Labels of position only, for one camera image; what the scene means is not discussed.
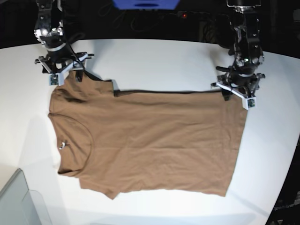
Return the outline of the brown t-shirt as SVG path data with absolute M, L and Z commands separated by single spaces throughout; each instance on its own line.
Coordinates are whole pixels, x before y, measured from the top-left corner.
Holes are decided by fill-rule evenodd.
M 118 91 L 70 73 L 49 105 L 58 174 L 114 199 L 141 190 L 225 196 L 247 111 L 219 92 Z

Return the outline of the blue box at top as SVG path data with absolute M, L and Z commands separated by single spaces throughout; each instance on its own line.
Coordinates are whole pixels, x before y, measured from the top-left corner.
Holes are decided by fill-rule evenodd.
M 121 10 L 173 10 L 179 2 L 180 0 L 113 0 L 115 7 Z

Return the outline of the black power strip red light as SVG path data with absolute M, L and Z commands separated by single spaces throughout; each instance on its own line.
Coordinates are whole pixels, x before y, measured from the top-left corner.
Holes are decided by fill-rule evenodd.
M 222 13 L 210 13 L 210 12 L 197 12 L 197 11 L 177 11 L 175 13 L 180 19 L 198 19 L 200 21 L 216 21 L 217 19 L 226 18 L 230 16 Z

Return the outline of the translucent plastic bin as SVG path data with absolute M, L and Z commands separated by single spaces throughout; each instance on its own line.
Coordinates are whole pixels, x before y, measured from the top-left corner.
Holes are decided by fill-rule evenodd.
M 30 190 L 21 169 L 17 169 L 0 191 L 2 225 L 51 225 L 42 195 Z

